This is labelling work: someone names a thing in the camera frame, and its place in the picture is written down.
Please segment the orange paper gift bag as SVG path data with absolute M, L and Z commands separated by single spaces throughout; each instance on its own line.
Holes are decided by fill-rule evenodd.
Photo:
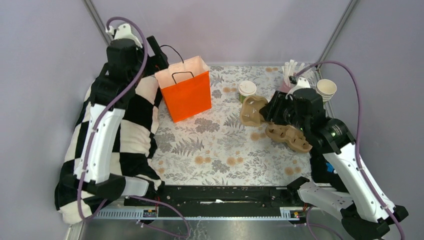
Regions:
M 212 108 L 210 68 L 194 56 L 154 74 L 174 123 Z

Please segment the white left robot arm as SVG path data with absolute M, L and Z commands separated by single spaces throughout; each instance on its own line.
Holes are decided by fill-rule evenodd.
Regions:
M 56 187 L 58 200 L 114 201 L 132 197 L 144 206 L 162 185 L 149 166 L 157 144 L 162 93 L 154 74 L 168 58 L 153 36 L 153 55 L 133 39 L 114 39 L 107 62 L 88 90 Z

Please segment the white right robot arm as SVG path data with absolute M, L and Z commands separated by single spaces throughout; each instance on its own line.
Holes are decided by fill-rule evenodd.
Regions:
M 376 240 L 408 216 L 380 189 L 357 154 L 357 141 L 339 119 L 327 117 L 322 96 L 312 88 L 292 94 L 276 91 L 269 103 L 259 109 L 273 124 L 293 126 L 302 131 L 312 150 L 329 162 L 347 189 L 343 197 L 323 189 L 304 177 L 288 185 L 287 201 L 293 206 L 303 202 L 320 208 L 338 219 L 356 240 Z

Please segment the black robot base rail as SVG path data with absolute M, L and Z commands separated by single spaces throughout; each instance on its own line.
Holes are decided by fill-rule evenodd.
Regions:
M 282 210 L 290 210 L 298 218 L 310 204 L 304 203 L 285 186 L 195 186 L 166 185 L 145 196 L 145 199 L 125 199 L 126 207 L 151 207 L 159 217 L 177 217 L 171 205 L 186 218 L 280 218 Z

